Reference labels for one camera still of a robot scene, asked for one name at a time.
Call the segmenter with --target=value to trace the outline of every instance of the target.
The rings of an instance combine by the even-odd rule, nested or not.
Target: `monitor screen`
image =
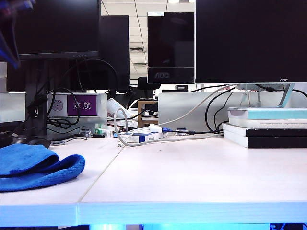
[[[110,66],[99,61],[87,61],[79,65],[79,76],[84,90],[128,90],[130,88],[129,67],[129,17],[128,16],[100,16],[99,31],[99,59],[109,63]],[[77,69],[71,73],[71,86],[80,89],[76,81]]]
[[[99,15],[99,0],[37,0],[16,22],[20,58],[98,56]]]
[[[148,16],[148,82],[194,83],[194,13]]]
[[[196,83],[307,82],[305,0],[196,1]]]

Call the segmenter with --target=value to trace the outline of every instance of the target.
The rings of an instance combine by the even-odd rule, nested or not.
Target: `blue cloth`
[[[0,149],[0,192],[21,191],[66,182],[84,169],[83,156],[59,161],[42,145],[14,144]]]

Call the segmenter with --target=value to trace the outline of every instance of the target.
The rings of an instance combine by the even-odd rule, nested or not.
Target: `ceiling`
[[[130,78],[147,76],[147,12],[194,12],[190,0],[102,0],[102,15],[128,15],[130,32]]]

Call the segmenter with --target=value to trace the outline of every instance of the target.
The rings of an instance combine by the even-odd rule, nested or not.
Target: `stack of books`
[[[224,138],[246,148],[307,148],[307,109],[228,110]]]

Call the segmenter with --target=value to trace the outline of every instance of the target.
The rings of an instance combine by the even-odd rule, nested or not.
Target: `computer mouse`
[[[12,144],[43,145],[48,149],[51,143],[49,140],[46,140],[44,138],[19,135],[18,137],[13,138]]]

